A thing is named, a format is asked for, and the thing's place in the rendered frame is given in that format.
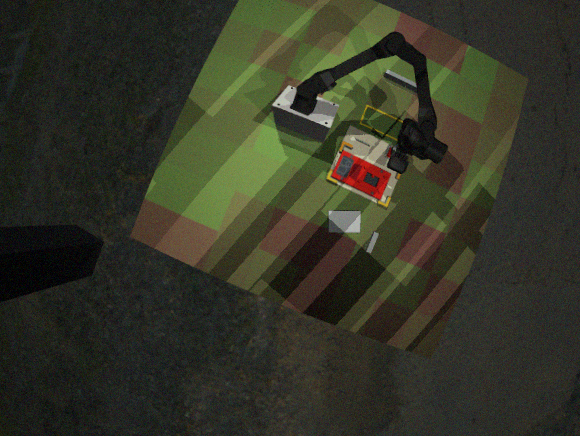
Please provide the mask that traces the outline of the beige flat slab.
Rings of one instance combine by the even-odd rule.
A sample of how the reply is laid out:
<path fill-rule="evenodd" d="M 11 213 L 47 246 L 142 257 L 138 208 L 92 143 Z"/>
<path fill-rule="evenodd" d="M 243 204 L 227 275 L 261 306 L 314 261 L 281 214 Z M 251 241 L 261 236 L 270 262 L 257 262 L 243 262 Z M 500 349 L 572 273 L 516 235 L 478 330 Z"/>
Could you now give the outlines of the beige flat slab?
<path fill-rule="evenodd" d="M 336 157 L 331 165 L 330 172 L 327 175 L 327 180 L 336 183 L 339 186 L 342 186 L 350 191 L 353 191 L 361 196 L 366 197 L 367 199 L 374 201 L 384 207 L 387 207 L 392 196 L 392 192 L 394 187 L 400 177 L 401 174 L 387 168 L 387 163 L 390 158 L 386 157 L 389 148 L 394 146 L 387 144 L 386 142 L 379 140 L 378 138 L 365 133 L 359 129 L 354 128 L 353 126 L 349 126 L 341 144 L 340 149 L 338 150 Z M 333 170 L 337 164 L 337 161 L 343 151 L 350 153 L 351 155 L 360 158 L 382 170 L 387 171 L 391 174 L 389 177 L 388 184 L 381 196 L 381 199 L 377 199 L 372 197 L 365 192 L 358 190 L 348 184 L 345 184 L 334 177 L 331 177 L 333 174 Z"/>

